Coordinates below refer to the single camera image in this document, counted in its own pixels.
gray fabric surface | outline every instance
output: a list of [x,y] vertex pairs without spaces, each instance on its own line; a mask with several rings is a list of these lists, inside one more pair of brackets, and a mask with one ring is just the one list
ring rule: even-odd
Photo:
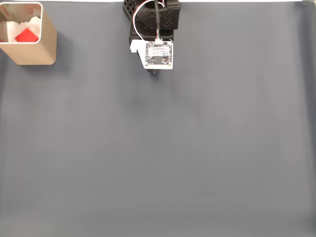
[[184,3],[174,70],[121,3],[44,3],[53,66],[0,53],[1,237],[314,237],[315,5]]

